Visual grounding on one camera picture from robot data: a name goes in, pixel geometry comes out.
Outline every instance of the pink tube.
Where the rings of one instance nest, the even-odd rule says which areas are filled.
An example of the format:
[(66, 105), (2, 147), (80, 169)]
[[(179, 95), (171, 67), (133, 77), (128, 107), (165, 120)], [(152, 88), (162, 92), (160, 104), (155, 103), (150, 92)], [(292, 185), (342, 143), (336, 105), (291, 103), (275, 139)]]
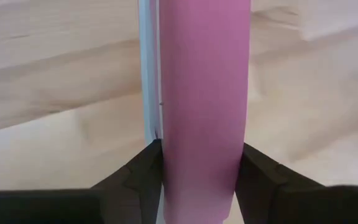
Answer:
[(160, 1), (167, 223), (229, 215), (247, 112), (249, 0)]

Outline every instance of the pink cylinder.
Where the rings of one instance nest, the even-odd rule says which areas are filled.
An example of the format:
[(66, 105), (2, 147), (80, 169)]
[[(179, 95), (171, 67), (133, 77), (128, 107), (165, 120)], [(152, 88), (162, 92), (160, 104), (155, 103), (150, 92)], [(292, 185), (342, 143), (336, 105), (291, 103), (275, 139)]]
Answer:
[(160, 1), (167, 223), (222, 223), (244, 142), (249, 0)]

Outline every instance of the wood floor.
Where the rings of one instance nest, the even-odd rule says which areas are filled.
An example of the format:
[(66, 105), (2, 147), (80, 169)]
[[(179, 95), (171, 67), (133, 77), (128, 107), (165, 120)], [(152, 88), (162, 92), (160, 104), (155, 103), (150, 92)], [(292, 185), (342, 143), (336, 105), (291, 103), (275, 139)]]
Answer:
[[(253, 5), (245, 142), (358, 184), (358, 1), (293, 2)], [(0, 190), (90, 187), (143, 149), (137, 20), (136, 0), (0, 0)]]

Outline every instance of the pink paper roll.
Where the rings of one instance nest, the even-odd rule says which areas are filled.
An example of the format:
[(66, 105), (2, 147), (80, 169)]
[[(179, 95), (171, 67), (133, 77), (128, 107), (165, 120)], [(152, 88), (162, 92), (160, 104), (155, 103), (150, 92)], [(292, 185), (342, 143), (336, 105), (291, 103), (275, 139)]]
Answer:
[(229, 215), (247, 112), (249, 0), (160, 1), (167, 223)]

